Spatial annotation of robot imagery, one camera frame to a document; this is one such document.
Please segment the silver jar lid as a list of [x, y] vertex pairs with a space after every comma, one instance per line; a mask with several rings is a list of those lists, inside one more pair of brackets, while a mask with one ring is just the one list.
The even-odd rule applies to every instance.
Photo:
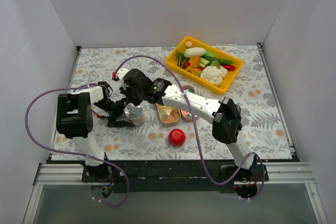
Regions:
[[140, 105], [128, 103], [124, 108], [125, 117], [131, 121], [138, 120], [143, 115], [143, 108]]

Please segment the clear glass jar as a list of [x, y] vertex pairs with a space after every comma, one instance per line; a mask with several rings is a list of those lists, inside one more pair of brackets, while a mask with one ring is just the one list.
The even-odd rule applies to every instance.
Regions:
[[133, 118], [127, 118], [128, 121], [131, 123], [132, 126], [138, 127], [143, 124], [144, 121], [144, 115], [141, 115], [140, 117], [133, 119]]

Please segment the beige tray gummy candies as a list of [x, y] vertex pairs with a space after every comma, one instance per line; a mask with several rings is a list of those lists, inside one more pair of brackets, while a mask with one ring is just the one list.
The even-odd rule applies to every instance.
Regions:
[[165, 126], [176, 125], [181, 120], [179, 109], [156, 104], [160, 122]]

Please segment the pink tray colourful candies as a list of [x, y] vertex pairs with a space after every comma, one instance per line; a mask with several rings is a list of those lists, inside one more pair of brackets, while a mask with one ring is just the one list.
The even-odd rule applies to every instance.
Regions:
[[[196, 93], [192, 86], [182, 86], [182, 88], [190, 93]], [[180, 110], [181, 118], [185, 121], [192, 121], [192, 115], [189, 111]]]

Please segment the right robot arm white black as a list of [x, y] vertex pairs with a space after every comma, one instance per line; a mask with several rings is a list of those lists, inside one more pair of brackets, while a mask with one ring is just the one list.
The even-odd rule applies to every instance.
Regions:
[[238, 169], [234, 178], [248, 181], [257, 174], [257, 161], [243, 138], [241, 109], [232, 99], [215, 100], [188, 93], [162, 78], [151, 81], [138, 69], [121, 68], [112, 78], [120, 81], [120, 92], [134, 105], [146, 101], [193, 112], [204, 119], [212, 125], [214, 139], [231, 152]]

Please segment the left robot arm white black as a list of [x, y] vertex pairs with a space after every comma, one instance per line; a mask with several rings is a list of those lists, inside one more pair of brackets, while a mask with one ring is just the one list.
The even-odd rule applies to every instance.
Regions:
[[58, 96], [56, 128], [76, 144], [79, 151], [85, 155], [85, 166], [90, 176], [100, 182], [108, 181], [112, 176], [111, 167], [104, 163], [106, 153], [99, 147], [93, 133], [92, 105], [108, 113], [108, 127], [134, 127], [121, 116], [127, 99], [113, 102], [110, 95], [111, 86], [103, 81], [94, 87], [81, 89], [69, 94]]

